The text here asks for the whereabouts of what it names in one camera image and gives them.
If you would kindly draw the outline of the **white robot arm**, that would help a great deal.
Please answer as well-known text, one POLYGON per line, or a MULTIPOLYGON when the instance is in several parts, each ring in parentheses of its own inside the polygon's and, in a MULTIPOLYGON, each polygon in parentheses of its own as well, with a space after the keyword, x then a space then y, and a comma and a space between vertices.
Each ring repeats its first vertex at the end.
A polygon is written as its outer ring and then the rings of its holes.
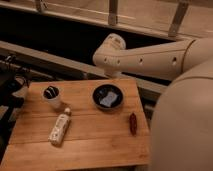
POLYGON ((151 121, 149 171, 213 171, 213 38, 128 49, 110 34, 93 62, 170 82, 151 121))

